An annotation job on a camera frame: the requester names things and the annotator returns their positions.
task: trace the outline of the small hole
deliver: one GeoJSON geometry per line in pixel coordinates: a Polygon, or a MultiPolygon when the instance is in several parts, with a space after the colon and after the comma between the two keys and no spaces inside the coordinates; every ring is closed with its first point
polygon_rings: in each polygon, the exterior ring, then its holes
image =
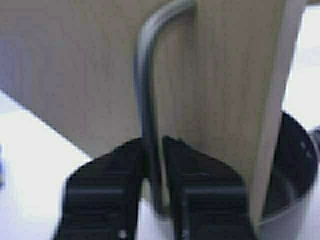
{"type": "Polygon", "coordinates": [[[311,155],[311,153],[310,153],[309,151],[306,152],[306,157],[307,157],[308,159],[312,159],[312,155],[311,155]]]}
{"type": "Polygon", "coordinates": [[[124,229],[120,230],[118,233],[118,237],[119,239],[127,239],[128,238],[127,231],[124,229]]]}
{"type": "Polygon", "coordinates": [[[300,146],[302,147],[303,150],[307,149],[307,145],[304,141],[300,142],[300,146]]]}

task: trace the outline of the wooden board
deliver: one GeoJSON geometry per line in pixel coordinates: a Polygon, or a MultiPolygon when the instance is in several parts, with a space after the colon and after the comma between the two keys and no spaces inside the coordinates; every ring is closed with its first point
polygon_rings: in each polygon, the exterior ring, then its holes
{"type": "MultiPolygon", "coordinates": [[[[167,2],[1,0],[0,88],[91,156],[109,152],[139,136],[136,36],[167,2]]],[[[156,49],[161,135],[238,170],[255,223],[304,4],[198,0],[195,20],[171,24],[156,49]]]]}

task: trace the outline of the metal rod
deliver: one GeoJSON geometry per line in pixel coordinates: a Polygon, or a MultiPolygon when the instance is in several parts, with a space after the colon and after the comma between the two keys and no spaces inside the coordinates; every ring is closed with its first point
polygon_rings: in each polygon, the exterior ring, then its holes
{"type": "Polygon", "coordinates": [[[153,55],[157,37],[173,19],[194,10],[194,0],[174,0],[156,11],[142,26],[134,56],[134,84],[140,115],[141,134],[149,160],[149,180],[155,210],[162,213],[161,166],[158,148],[158,128],[154,104],[153,55]]]}

